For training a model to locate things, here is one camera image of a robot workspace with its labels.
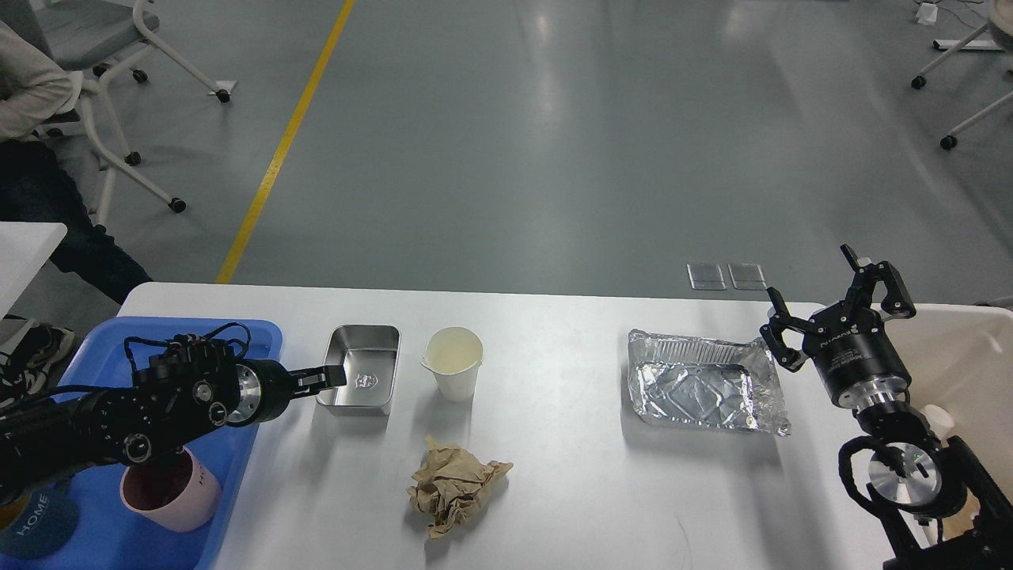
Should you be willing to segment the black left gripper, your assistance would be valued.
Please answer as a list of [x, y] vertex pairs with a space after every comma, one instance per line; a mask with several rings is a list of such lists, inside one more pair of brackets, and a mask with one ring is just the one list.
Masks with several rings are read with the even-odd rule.
[[344, 365], [286, 370], [271, 359], [244, 359], [237, 365], [239, 401], [226, 425], [242, 428], [271, 421], [285, 412], [292, 397], [315, 396], [347, 385]]

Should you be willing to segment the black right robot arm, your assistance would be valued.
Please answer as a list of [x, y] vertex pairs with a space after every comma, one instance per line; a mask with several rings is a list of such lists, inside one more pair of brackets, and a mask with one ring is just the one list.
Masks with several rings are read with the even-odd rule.
[[1009, 569], [1011, 502], [972, 447], [940, 438], [909, 400], [912, 376], [884, 325], [916, 307], [890, 262], [872, 262], [841, 245], [853, 278], [845, 296], [810, 317], [792, 315], [767, 289], [769, 321], [760, 329], [777, 364], [817, 369], [833, 405], [862, 434], [838, 451], [848, 496], [884, 530], [886, 569]]

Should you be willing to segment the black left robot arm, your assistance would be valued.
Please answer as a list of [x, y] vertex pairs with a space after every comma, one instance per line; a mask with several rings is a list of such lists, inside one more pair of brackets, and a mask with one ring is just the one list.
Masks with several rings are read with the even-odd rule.
[[2, 504], [97, 466], [144, 466], [220, 428], [278, 418], [296, 398], [347, 384], [340, 365], [250, 359], [249, 341], [177, 333], [123, 341], [127, 387], [59, 386], [2, 412]]

